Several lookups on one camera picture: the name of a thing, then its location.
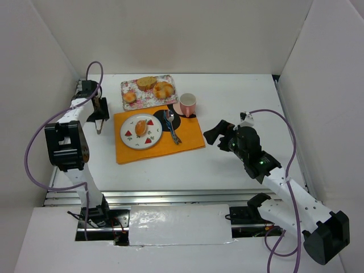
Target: pastry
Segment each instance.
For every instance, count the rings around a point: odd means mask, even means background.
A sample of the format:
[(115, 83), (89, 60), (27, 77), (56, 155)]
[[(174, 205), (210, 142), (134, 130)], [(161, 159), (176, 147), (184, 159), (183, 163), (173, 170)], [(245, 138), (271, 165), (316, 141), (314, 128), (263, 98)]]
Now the pastry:
[(123, 95), (123, 99), (127, 104), (131, 104), (137, 100), (137, 97), (133, 92), (127, 92)]
[(138, 80), (136, 80), (136, 85), (141, 91), (149, 90), (154, 87), (157, 80), (155, 77), (143, 77)]
[(142, 121), (138, 121), (135, 125), (135, 133), (137, 136), (141, 137), (142, 135), (144, 135), (147, 132), (147, 121), (146, 120), (142, 120)]
[(175, 90), (173, 85), (166, 81), (158, 82), (153, 88), (153, 94), (156, 98), (165, 99), (173, 95)]

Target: pink floral pattern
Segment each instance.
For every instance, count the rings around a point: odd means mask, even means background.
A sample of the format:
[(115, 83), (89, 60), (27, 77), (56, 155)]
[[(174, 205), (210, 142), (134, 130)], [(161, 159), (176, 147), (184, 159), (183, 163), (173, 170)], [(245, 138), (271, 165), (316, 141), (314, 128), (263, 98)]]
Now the pink floral pattern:
[(178, 102), (178, 95), (176, 90), (175, 81), (173, 80), (171, 75), (162, 75), (156, 77), (157, 82), (166, 81), (173, 85), (175, 88), (175, 94), (166, 98), (165, 100), (160, 100), (153, 95), (153, 89), (147, 91), (139, 90), (137, 86), (137, 80), (130, 80), (130, 81), (123, 81), (121, 83), (121, 97), (127, 92), (133, 92), (136, 95), (136, 101), (132, 104), (126, 103), (123, 101), (123, 108), (125, 111), (135, 110), (135, 109), (142, 109), (142, 108), (149, 108), (159, 105), (166, 105), (166, 104), (175, 104)]

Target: mug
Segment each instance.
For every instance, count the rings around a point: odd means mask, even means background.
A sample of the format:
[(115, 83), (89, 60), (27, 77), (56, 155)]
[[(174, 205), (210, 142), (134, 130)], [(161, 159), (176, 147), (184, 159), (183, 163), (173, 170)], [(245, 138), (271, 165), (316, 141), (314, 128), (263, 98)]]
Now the mug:
[(185, 93), (180, 97), (180, 107), (182, 113), (189, 118), (196, 109), (196, 97), (193, 94)]

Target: spoon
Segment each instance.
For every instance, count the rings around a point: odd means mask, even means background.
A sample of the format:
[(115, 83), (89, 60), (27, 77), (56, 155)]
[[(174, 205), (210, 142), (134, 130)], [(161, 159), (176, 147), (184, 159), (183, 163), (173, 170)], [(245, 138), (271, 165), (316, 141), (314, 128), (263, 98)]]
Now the spoon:
[(176, 138), (178, 139), (178, 142), (182, 143), (181, 139), (177, 136), (177, 134), (175, 132), (175, 129), (173, 129), (172, 122), (175, 120), (175, 114), (173, 113), (173, 111), (167, 110), (166, 111), (166, 118), (171, 123), (172, 131), (173, 131), (174, 135), (176, 136)]

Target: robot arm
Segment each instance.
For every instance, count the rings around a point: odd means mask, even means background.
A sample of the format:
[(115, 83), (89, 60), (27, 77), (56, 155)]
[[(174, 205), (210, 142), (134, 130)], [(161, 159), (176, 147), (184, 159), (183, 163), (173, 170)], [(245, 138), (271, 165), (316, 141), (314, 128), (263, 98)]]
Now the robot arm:
[(212, 145), (219, 135), (223, 135), (219, 139), (220, 150), (235, 153), (247, 174), (270, 188), (284, 202), (275, 202), (270, 196), (260, 193), (248, 202), (248, 206), (263, 219), (297, 236), (296, 217), (287, 185), (289, 181), (302, 220), (306, 252), (317, 263), (327, 264), (350, 242), (348, 217), (342, 211), (333, 213), (290, 177), (286, 179), (281, 164), (262, 150), (259, 136), (252, 128), (254, 120), (251, 114), (241, 113), (240, 116), (241, 122), (236, 126), (222, 120), (215, 128), (204, 132), (207, 143)]
[[(84, 102), (95, 90), (97, 82), (82, 81), (82, 90), (79, 90), (72, 98), (71, 107)], [(68, 111), (56, 123), (50, 123), (44, 128), (47, 141), (49, 160), (57, 166), (70, 179), (73, 185), (82, 182), (88, 183), (89, 193), (89, 219), (98, 226), (104, 226), (108, 219), (109, 206), (105, 197), (96, 187), (87, 162), (89, 161), (89, 148), (86, 142), (82, 126), (86, 121), (102, 121), (109, 119), (106, 98), (101, 98), (102, 92), (92, 101), (75, 107)], [(85, 188), (76, 188), (81, 200), (81, 214), (86, 211)]]

